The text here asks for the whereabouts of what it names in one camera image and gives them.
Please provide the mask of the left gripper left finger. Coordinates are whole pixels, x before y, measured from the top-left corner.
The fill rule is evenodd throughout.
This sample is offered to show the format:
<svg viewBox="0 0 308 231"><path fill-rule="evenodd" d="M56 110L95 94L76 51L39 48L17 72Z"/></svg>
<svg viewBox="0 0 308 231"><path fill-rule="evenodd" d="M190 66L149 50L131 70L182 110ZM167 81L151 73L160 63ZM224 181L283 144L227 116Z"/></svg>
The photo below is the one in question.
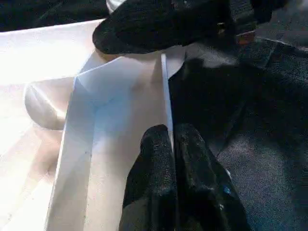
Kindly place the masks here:
<svg viewBox="0 0 308 231"><path fill-rule="evenodd" d="M175 166L165 125L147 129L128 173L119 223L121 231L175 228Z"/></svg>

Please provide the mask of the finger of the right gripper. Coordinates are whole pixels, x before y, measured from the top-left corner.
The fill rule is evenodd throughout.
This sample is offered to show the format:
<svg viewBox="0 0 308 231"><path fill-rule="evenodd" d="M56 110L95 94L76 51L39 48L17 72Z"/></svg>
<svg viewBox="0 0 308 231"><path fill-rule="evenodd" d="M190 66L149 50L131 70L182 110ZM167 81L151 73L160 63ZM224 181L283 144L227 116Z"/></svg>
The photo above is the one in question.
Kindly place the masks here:
<svg viewBox="0 0 308 231"><path fill-rule="evenodd" d="M228 0L126 0L92 34L104 54L145 54L218 37Z"/></svg>

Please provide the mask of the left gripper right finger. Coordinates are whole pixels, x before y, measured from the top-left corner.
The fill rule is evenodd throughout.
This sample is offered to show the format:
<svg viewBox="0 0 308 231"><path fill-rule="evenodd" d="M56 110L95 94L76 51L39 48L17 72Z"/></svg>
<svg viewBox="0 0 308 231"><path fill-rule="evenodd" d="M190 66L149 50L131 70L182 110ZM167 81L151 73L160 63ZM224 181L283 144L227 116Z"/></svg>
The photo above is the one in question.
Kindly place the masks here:
<svg viewBox="0 0 308 231"><path fill-rule="evenodd" d="M227 170L190 124L174 129L174 150L183 231L249 231L245 208Z"/></svg>

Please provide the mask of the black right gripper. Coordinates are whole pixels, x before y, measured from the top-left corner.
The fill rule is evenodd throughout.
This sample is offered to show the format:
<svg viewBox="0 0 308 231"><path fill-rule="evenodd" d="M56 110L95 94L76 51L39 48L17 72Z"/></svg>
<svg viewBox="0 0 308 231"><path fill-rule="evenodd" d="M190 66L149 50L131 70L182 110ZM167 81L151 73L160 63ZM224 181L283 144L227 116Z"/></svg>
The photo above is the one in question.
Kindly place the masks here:
<svg viewBox="0 0 308 231"><path fill-rule="evenodd" d="M254 41L257 25L270 21L273 4L270 0L230 0L230 26L239 45Z"/></svg>

